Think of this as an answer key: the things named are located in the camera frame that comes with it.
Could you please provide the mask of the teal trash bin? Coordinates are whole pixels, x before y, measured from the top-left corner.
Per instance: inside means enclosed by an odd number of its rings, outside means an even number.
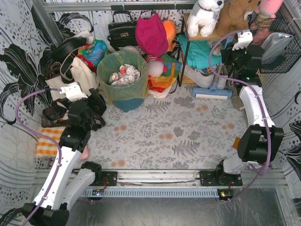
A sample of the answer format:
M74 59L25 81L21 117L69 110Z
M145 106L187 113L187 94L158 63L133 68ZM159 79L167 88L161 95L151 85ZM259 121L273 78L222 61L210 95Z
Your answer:
M144 102L144 98L132 98L128 100L116 100L112 103L123 112L127 113L138 108Z

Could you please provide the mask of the yellow trash bag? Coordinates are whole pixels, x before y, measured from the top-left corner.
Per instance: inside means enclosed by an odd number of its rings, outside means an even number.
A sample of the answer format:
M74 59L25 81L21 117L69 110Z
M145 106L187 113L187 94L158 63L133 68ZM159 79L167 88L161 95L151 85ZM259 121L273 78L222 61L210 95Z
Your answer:
M133 84L116 87L109 84L111 74L119 72L124 65L131 65L140 72L140 78ZM146 98L148 96L147 63L137 53L117 51L105 56L97 66L97 77L109 103L113 101L129 100L132 98Z

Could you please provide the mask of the blue floor mop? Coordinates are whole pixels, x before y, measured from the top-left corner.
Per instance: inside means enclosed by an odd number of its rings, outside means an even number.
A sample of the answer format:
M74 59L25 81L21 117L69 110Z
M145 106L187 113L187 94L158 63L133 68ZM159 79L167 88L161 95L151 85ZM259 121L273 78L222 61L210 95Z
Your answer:
M221 100L227 100L232 97L232 91L229 89L218 89L217 84L218 80L221 79L222 81L227 81L228 80L228 75L221 74L222 68L223 68L223 63L220 61L219 67L218 67L218 72L212 67L211 64L211 57L213 54L213 51L215 48L222 43L223 38L221 38L217 43L212 47L212 50L209 55L209 67L214 74L214 80L211 86L209 88L194 88L192 90L192 96L195 98L207 98L207 99L221 99Z

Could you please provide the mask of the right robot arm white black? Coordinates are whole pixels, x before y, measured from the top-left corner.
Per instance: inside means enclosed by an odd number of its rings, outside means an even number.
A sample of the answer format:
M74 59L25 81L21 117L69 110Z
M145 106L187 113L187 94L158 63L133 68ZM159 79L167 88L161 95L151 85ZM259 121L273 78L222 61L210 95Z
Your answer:
M222 51L222 62L231 66L230 74L236 79L235 87L244 105L248 129L241 137L237 153L220 161L214 179L220 186L242 185L240 172L246 168L262 172L267 161L277 154L284 131L271 120L262 95L262 84L257 75L264 50L254 44L234 49L228 44Z

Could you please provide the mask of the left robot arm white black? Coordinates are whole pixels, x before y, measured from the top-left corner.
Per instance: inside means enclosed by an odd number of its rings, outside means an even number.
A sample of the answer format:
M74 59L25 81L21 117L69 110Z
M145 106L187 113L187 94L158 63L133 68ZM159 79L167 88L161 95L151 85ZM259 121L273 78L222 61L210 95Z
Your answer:
M96 131L105 125L102 114L106 110L103 97L94 89L89 90L87 97L75 85L62 87L69 100L68 124L57 147L55 162L44 182L43 187L31 203L25 203L22 214L25 221L33 226L64 226L68 222L74 203L85 189L94 182L103 179L102 167L92 161L82 164L76 177L68 184L74 165L84 152L91 137L91 131Z

